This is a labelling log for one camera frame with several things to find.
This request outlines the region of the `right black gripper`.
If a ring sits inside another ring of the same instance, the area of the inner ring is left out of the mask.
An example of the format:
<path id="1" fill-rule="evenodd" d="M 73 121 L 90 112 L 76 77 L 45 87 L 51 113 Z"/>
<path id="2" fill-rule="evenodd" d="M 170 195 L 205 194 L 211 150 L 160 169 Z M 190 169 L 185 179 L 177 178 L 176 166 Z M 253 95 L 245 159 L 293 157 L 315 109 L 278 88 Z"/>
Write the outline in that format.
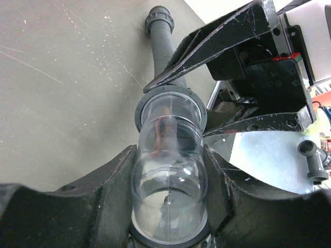
<path id="1" fill-rule="evenodd" d="M 236 113 L 210 112 L 205 137 L 253 131 L 304 132 L 317 120 L 310 86 L 314 75 L 302 31 L 273 1 L 248 4 L 186 36 L 147 93 L 206 64 L 217 80 L 207 109 L 221 102 L 257 105 Z"/>

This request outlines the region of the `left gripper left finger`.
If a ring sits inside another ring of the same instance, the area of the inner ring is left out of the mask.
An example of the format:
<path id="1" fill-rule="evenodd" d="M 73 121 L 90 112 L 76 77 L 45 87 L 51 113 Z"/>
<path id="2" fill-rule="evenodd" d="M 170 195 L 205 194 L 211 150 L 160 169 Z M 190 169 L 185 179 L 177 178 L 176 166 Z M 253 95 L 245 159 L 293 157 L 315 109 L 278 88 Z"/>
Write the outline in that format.
<path id="1" fill-rule="evenodd" d="M 54 192 L 1 184 L 1 247 L 126 247 L 137 147 Z"/>

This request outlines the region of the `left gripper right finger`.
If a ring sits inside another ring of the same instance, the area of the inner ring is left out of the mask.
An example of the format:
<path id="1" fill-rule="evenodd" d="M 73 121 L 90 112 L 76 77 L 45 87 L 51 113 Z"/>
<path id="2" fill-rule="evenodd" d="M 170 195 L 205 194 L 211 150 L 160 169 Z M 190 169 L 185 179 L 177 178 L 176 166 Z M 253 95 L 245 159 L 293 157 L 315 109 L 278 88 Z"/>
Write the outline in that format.
<path id="1" fill-rule="evenodd" d="M 330 247 L 330 190 L 266 184 L 204 146 L 207 211 L 217 247 Z"/>

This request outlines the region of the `grey pipe elbow fitting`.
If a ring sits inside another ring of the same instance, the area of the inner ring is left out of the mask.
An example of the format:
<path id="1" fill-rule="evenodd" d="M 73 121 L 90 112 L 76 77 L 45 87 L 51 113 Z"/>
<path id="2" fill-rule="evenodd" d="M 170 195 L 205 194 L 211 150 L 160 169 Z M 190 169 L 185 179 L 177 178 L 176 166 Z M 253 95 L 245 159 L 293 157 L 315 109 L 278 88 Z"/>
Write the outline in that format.
<path id="1" fill-rule="evenodd" d="M 301 155 L 306 157 L 309 180 L 322 182 L 329 178 L 327 170 L 330 169 L 330 152 L 322 150 L 311 140 L 302 141 L 297 149 Z"/>

